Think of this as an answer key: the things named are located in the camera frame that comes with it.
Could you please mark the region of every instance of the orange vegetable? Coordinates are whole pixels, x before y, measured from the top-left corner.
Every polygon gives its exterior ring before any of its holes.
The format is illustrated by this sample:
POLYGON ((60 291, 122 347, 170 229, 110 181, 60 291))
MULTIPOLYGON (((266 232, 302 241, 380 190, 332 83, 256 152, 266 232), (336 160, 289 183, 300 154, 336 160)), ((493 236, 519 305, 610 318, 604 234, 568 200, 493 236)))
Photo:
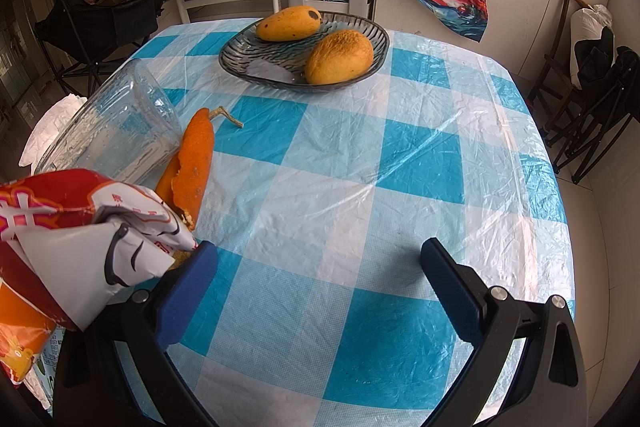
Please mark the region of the orange vegetable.
POLYGON ((242 127, 242 123, 222 106, 211 112, 205 107, 196 111, 184 131, 182 147, 171 159, 156 186, 158 196, 192 231, 196 227, 211 169, 214 133, 210 120, 219 114, 242 127))

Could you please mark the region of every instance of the red and white snack package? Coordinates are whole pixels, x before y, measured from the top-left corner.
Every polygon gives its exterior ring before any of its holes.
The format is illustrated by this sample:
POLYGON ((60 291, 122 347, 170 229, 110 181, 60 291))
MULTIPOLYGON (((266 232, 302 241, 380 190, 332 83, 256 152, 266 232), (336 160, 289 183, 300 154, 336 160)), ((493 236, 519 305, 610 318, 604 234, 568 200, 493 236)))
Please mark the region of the red and white snack package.
POLYGON ((0 185, 0 240, 0 365, 14 383, 56 324, 84 330, 197 246, 154 191, 84 169, 0 185))

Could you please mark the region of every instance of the plastic table cover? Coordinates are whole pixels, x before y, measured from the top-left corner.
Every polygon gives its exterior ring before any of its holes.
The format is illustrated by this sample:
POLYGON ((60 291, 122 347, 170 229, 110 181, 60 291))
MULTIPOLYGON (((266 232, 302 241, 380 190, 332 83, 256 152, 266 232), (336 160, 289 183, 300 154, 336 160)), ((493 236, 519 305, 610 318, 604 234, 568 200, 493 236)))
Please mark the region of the plastic table cover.
MULTIPOLYGON (((488 286, 574 308, 540 135, 494 60, 401 32, 389 32, 383 68, 345 89, 249 84, 217 55, 252 21, 172 26, 134 55, 183 127, 219 105, 244 122, 214 121, 194 233, 218 246, 220 267, 168 352, 221 427, 421 425, 472 350, 420 269, 425 240, 488 286)), ((521 349, 481 417, 497 411, 521 349)), ((118 351, 142 410, 161 420, 126 344, 118 351)))

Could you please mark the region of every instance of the yellow mango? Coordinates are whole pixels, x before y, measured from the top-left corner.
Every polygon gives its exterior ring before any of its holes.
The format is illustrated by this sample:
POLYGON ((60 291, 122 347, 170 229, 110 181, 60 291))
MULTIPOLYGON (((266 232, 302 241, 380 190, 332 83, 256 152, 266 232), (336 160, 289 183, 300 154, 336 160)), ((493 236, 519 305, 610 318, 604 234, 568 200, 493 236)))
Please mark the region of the yellow mango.
POLYGON ((299 41, 318 31, 322 17, 311 6, 290 6, 262 19, 255 29, 263 41, 299 41))
POLYGON ((322 39, 306 62, 309 84, 336 84, 365 73, 373 63, 373 46, 356 30, 339 30, 322 39))

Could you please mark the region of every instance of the wooden chair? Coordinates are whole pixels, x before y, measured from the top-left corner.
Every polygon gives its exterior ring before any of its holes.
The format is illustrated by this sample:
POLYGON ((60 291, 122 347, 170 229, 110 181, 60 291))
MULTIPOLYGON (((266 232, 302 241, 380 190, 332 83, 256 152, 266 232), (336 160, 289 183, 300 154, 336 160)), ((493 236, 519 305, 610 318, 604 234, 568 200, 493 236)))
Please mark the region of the wooden chair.
MULTIPOLYGON (((580 8, 588 8, 590 10, 593 10, 593 7, 584 0, 574 1, 578 3, 580 8)), ((548 120, 540 129, 540 134, 542 134, 542 136, 546 136, 549 131, 559 132, 561 130, 556 125, 556 122, 565 111, 567 112, 567 115, 569 115, 569 119, 571 121, 574 121, 574 116, 569 109, 570 103, 574 102, 577 103, 581 108, 584 107, 584 98, 582 97, 582 93, 579 89, 576 89, 574 87, 574 84, 571 83, 569 62, 567 62, 566 64, 561 64, 556 60, 556 53, 558 52, 558 46, 560 45, 560 39, 562 38, 562 31, 564 30, 564 24, 566 23, 566 16, 569 11, 570 2, 571 0, 564 0, 564 2, 562 3, 562 13, 560 15, 560 21, 558 23, 556 38, 554 39, 554 43, 551 46, 551 51, 549 51, 548 55, 545 55, 545 65, 542 68, 542 71, 540 71, 540 75, 538 76, 536 83, 531 88, 529 96, 526 100, 527 105, 533 108, 533 101, 536 99, 536 97, 538 97, 538 99, 540 100, 540 105, 545 111, 548 120), (566 93, 560 94, 555 89, 551 89, 550 87, 545 86, 544 82, 550 70, 554 70, 554 72, 560 77, 566 87, 566 93), (549 107, 548 102, 545 100, 545 97, 542 94, 543 91, 560 100, 558 108, 553 110, 549 107)))

